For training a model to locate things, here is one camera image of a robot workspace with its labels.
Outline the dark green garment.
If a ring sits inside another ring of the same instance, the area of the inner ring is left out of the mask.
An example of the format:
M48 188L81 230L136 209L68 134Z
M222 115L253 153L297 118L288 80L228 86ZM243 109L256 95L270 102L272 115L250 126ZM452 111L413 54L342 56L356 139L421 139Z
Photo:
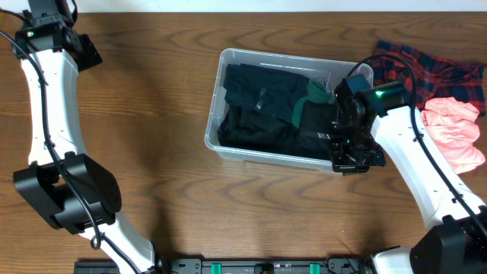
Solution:
M331 90L328 90L328 82L325 78L312 78L306 86L306 94L294 105L291 123L298 129L301 124L301 116L306 102L314 104L334 104L336 98Z

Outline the small black garment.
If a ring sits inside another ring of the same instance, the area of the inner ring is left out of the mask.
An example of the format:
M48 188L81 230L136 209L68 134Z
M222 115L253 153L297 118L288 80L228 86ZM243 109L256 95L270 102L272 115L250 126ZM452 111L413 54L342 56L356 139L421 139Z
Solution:
M225 100L289 123L295 104L307 93L308 82L309 78L292 72L230 64L225 69Z

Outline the pink garment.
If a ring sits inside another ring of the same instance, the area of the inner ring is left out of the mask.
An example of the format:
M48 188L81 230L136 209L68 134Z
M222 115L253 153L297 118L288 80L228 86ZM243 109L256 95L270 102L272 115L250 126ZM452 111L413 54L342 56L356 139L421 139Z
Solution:
M421 112L423 123L434 143L457 174L485 163L485 155L473 143L480 137L476 119L479 110L454 97L433 98Z

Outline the red plaid flannel shirt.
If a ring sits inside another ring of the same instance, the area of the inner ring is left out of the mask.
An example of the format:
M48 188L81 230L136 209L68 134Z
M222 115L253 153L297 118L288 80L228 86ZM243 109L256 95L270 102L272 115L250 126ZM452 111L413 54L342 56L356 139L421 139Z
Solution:
M374 85L393 81L402 82L408 90L415 85L416 106L422 110L425 103L436 97L453 97L472 104L479 115L486 113L482 80L485 63L457 62L424 53L411 46L379 41L375 54L383 56L368 61L374 72Z

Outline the large black garment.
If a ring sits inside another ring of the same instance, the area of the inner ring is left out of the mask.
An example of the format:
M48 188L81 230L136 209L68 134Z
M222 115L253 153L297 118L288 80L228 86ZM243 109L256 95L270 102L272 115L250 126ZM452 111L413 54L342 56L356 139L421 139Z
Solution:
M256 110L229 106L217 133L220 145L225 147L283 155L306 154L292 124Z

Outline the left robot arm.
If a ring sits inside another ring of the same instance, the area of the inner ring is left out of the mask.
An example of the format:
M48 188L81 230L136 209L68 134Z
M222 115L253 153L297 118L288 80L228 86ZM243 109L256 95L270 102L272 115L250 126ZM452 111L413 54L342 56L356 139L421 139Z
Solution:
M74 26L74 2L32 1L11 40L26 76L32 118L28 165L14 172L14 187L52 228L90 242L118 273L161 273L150 240L122 213L116 178L88 155L77 104L80 72L102 61L89 36Z

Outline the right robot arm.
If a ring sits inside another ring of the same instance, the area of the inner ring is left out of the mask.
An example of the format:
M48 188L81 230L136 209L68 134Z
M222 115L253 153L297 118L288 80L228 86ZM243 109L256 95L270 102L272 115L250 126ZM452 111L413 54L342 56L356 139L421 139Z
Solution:
M373 87L363 75L353 75L334 94L342 132L330 140L333 170L364 173L388 155L427 231L412 248L371 254L362 272L484 273L486 205L448 164L410 92L399 82Z

